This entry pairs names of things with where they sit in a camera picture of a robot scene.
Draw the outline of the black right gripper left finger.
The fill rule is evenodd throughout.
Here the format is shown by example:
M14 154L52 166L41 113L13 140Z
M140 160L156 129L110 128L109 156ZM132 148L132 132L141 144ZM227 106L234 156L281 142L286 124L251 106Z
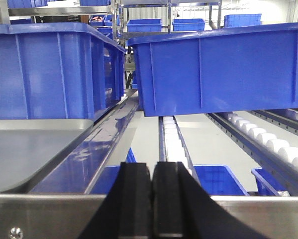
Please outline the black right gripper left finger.
M106 198L80 239L151 238L151 179L145 163L121 163Z

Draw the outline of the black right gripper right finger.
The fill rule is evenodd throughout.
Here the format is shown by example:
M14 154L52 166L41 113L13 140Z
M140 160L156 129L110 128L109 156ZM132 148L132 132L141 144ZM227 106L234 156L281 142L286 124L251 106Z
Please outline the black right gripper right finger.
M215 202L180 162L159 162L153 175L155 239L263 239Z

